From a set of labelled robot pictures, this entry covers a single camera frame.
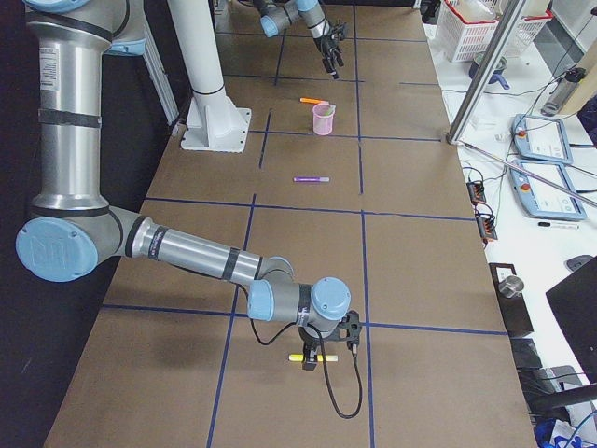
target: purple marker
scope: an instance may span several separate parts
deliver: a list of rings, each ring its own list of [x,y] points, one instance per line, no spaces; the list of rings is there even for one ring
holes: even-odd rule
[[[321,184],[325,182],[329,182],[329,177],[295,177],[293,179],[295,182],[311,182],[316,184]]]

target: black cable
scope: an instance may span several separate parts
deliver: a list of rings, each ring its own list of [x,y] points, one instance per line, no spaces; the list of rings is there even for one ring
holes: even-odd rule
[[[558,375],[558,376],[551,376],[549,378],[536,378],[537,380],[541,380],[541,381],[550,381],[550,380],[557,380],[559,378],[563,378],[565,376],[578,376],[578,375],[585,375],[587,376],[589,373],[585,373],[584,371],[580,371],[578,373],[574,372],[574,373],[566,373],[564,375]]]
[[[514,137],[512,137],[512,140],[510,140],[510,145],[507,148],[506,161],[507,161],[508,157],[513,155],[511,152],[512,145],[514,145]],[[499,184],[498,190],[497,190],[497,209],[495,210],[495,220],[493,221],[493,225],[495,227],[497,227],[497,218],[499,216],[500,208],[502,206],[502,186],[504,185],[504,176],[506,175],[506,173],[507,173],[507,166],[504,165],[504,168],[502,169],[502,174],[499,176],[500,184]]]
[[[249,301],[249,293],[246,290],[246,287],[244,287],[241,284],[238,283],[233,283],[233,285],[236,285],[238,287],[238,289],[240,289],[243,293],[244,296],[246,297],[246,300]],[[287,323],[285,326],[283,326],[276,334],[275,336],[273,336],[269,341],[263,341],[260,337],[259,334],[257,333],[257,329],[255,328],[255,320],[249,318],[249,320],[251,321],[251,329],[253,330],[253,334],[255,335],[255,339],[257,339],[257,342],[260,343],[261,345],[271,345],[272,343],[275,342],[276,339],[278,339],[282,333],[284,333],[287,329],[289,329],[290,327],[293,327],[294,325],[296,325],[294,322],[289,322]]]
[[[581,173],[584,173],[586,175],[594,175],[595,177],[597,177],[597,173],[594,173],[592,171],[587,171],[587,170],[584,170],[582,168],[578,168],[577,166],[574,166],[574,165],[568,165],[568,168],[574,168],[575,170],[578,170]]]
[[[550,81],[549,84],[546,84],[545,86],[539,87],[538,89],[534,89],[532,91],[522,91],[521,93],[509,93],[507,91],[483,91],[483,93],[485,93],[487,95],[523,96],[523,95],[526,95],[528,93],[535,93],[537,91],[542,91],[546,87],[549,87],[551,84],[553,84],[553,82],[554,81]],[[442,90],[442,93],[444,91],[450,91],[450,92],[454,92],[454,93],[467,93],[468,92],[468,91],[455,91],[453,89],[445,89],[445,90]]]
[[[272,344],[276,339],[278,339],[280,337],[280,335],[282,333],[284,333],[287,329],[289,329],[290,327],[294,327],[296,324],[294,322],[289,322],[286,325],[284,325],[276,334],[275,336],[273,336],[269,341],[262,341],[261,338],[259,337],[259,335],[257,334],[257,329],[255,328],[255,320],[253,319],[249,319],[251,321],[251,329],[253,330],[253,334],[255,334],[255,338],[257,339],[257,342],[260,343],[261,345],[270,345]]]
[[[481,184],[483,182],[483,173],[481,171],[479,171],[477,168],[473,168],[472,166],[463,166],[462,167],[463,170],[469,170],[469,171],[475,171],[477,173],[479,173],[479,175],[481,176]],[[472,180],[470,180],[470,173],[468,174],[468,182],[472,182]]]
[[[324,360],[324,376],[326,377],[327,394],[329,395],[329,399],[332,402],[332,406],[334,406],[334,410],[336,411],[339,417],[347,420],[356,417],[358,413],[361,411],[361,405],[363,404],[363,383],[361,381],[361,375],[358,371],[358,364],[356,363],[356,353],[352,352],[354,372],[356,373],[356,381],[358,382],[358,403],[353,413],[343,413],[338,407],[338,403],[336,402],[336,398],[334,397],[334,392],[332,391],[332,384],[329,382],[329,373],[327,372],[326,361],[326,348],[324,347],[324,337],[322,336],[321,331],[319,331],[319,329],[317,329],[313,325],[307,324],[307,327],[314,330],[317,333],[317,337],[319,338],[319,344],[321,345],[321,356]]]

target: metal pole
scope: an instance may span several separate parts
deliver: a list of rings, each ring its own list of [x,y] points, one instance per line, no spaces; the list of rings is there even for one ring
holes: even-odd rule
[[[526,0],[510,0],[507,4],[504,17],[497,24],[495,33],[479,66],[479,70],[477,70],[475,77],[470,83],[465,99],[460,109],[458,109],[456,118],[448,131],[448,143],[451,145],[456,145],[465,131],[465,127],[473,115],[485,87],[487,87],[495,67],[502,57],[510,35],[518,30],[519,20],[521,19],[525,4]]]
[[[166,120],[168,124],[173,124],[178,117],[178,106],[174,100],[170,82],[168,82],[166,71],[161,63],[158,47],[156,47],[156,41],[151,34],[151,28],[145,14],[143,15],[143,28],[146,35],[146,52],[143,53],[143,59],[146,61],[149,77],[151,77],[158,93],[158,98],[160,98],[161,107],[166,114]]]
[[[510,168],[512,168],[515,171],[518,171],[519,173],[523,173],[525,175],[528,175],[529,177],[532,177],[533,179],[538,180],[539,182],[543,182],[544,184],[548,184],[550,187],[553,187],[555,189],[558,189],[559,191],[561,191],[562,193],[566,193],[567,195],[578,199],[579,201],[590,205],[591,207],[596,207],[597,208],[597,203],[595,201],[592,201],[591,199],[585,198],[584,196],[581,196],[580,194],[574,192],[574,191],[570,191],[569,189],[565,189],[564,187],[559,186],[558,184],[555,184],[553,182],[551,182],[550,180],[547,180],[544,177],[541,177],[540,175],[536,175],[535,173],[529,171],[529,170],[525,170],[524,168],[520,168],[518,165],[515,165],[514,163],[510,162],[510,161],[505,161],[504,159],[500,159],[497,156],[494,156],[491,152],[487,152],[483,149],[481,149],[480,147],[476,147],[474,145],[471,145],[470,143],[465,143],[465,142],[457,142],[457,143],[461,143],[463,144],[465,147],[468,147],[469,149],[473,149],[474,151],[477,151],[481,154],[483,154],[484,156],[489,157],[490,159],[494,159],[495,161],[499,161],[500,163],[503,163],[506,166],[509,166]]]

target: orange marker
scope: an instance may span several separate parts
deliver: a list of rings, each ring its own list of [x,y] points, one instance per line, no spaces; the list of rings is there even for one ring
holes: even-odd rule
[[[310,105],[319,105],[320,103],[325,103],[325,100],[316,100],[314,98],[300,98],[302,103],[309,103]]]

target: white pillar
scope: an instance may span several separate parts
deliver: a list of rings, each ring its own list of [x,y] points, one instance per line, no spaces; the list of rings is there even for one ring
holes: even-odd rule
[[[168,0],[193,89],[188,129],[181,146],[242,152],[251,110],[237,108],[226,96],[208,1]]]

